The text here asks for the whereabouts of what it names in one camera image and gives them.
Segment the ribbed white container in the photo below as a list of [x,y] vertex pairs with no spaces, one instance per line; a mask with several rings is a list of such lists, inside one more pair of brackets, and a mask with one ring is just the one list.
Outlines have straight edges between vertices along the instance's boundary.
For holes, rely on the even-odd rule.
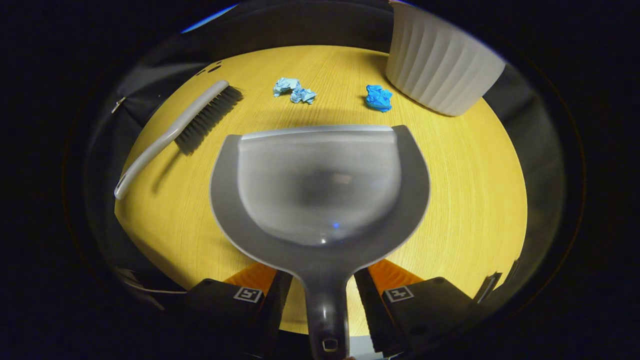
[[504,60],[456,26],[399,1],[387,78],[408,97],[446,115],[462,115],[498,80]]

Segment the gray dustpan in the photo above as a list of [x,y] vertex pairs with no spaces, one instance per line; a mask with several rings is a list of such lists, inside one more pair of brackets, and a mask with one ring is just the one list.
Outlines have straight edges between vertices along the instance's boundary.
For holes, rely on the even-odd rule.
[[227,238],[304,285],[316,359],[348,356],[347,280],[400,247],[429,202],[427,166],[406,126],[229,135],[210,187]]

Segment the black bristles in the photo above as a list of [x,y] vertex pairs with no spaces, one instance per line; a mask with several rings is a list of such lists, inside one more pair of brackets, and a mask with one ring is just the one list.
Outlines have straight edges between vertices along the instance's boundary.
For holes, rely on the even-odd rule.
[[231,86],[226,87],[204,109],[200,110],[191,122],[174,140],[180,152],[193,153],[211,132],[216,124],[242,99],[242,93]]

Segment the yellow table surface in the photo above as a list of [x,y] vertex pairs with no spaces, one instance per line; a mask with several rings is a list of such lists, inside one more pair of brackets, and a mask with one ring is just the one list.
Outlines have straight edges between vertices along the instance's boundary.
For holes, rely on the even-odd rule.
[[[484,100],[466,114],[432,112],[386,79],[387,54],[352,47],[305,45],[242,54],[207,66],[156,111],[124,166],[157,139],[215,81],[240,88],[244,99],[191,156],[171,143],[133,182],[115,214],[132,241],[185,289],[202,279],[224,280],[253,260],[222,234],[209,205],[209,180],[224,138],[298,126],[407,125],[431,175],[431,199],[416,233],[387,259],[423,279],[445,277],[473,297],[487,275],[506,273],[520,256],[527,221],[524,178],[502,124]],[[220,68],[208,72],[213,67]],[[298,78],[318,95],[313,104],[273,97],[280,78]],[[366,85],[394,95],[393,109],[365,106]],[[349,332],[369,333],[353,278],[347,287]],[[280,326],[307,332],[304,291],[294,279]]]

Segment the light blue crumpled paper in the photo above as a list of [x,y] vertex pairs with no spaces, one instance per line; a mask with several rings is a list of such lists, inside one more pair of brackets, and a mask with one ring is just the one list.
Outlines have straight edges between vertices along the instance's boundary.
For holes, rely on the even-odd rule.
[[281,93],[287,92],[289,90],[294,90],[300,87],[300,80],[298,79],[289,79],[289,78],[280,78],[276,82],[276,85],[273,87],[273,96],[278,97]]
[[367,105],[370,108],[382,111],[391,110],[391,97],[393,94],[389,90],[382,89],[380,85],[367,85]]
[[309,89],[303,89],[302,87],[295,88],[291,92],[291,102],[298,104],[302,100],[303,102],[313,104],[316,95],[317,94],[315,92]]

